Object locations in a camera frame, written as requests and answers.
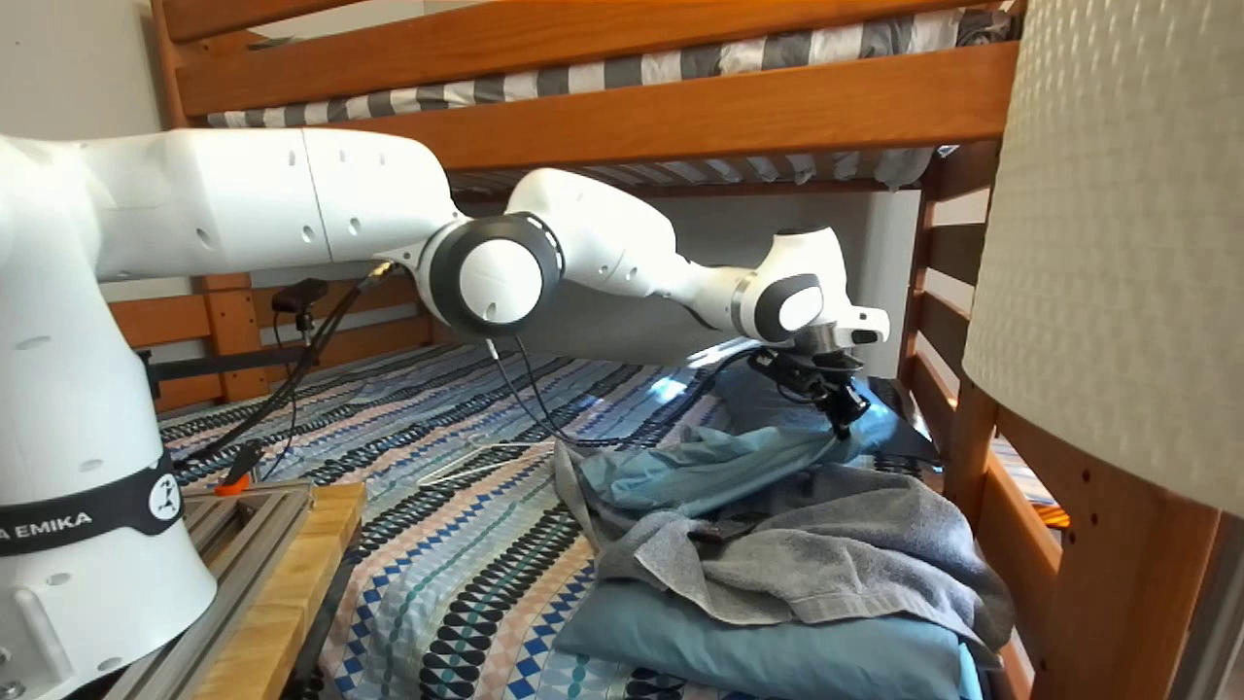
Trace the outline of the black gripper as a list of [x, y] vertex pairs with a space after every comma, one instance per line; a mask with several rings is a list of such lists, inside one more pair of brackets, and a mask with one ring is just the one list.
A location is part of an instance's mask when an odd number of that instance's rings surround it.
[[756, 351], [751, 365], [788, 395], [815, 404], [834, 426], [853, 426], [870, 409], [847, 352]]

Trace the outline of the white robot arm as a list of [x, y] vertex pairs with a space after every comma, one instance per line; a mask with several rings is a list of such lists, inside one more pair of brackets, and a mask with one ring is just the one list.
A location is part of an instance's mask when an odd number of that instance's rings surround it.
[[834, 230], [708, 267], [639, 193], [565, 168], [495, 219], [458, 211], [441, 155], [358, 128], [174, 128], [0, 141], [0, 693], [68, 700], [186, 632], [219, 599], [191, 544], [153, 372], [101, 289], [362, 260], [410, 267], [471, 334], [523, 329], [565, 282], [672, 299], [713, 329], [880, 342]]

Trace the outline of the aluminium and wood robot base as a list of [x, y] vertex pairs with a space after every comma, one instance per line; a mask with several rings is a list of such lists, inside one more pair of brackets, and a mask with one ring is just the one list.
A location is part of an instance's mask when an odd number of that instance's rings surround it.
[[186, 632], [114, 674], [101, 700], [279, 700], [319, 656], [362, 506], [362, 484], [310, 481], [186, 494], [219, 599]]

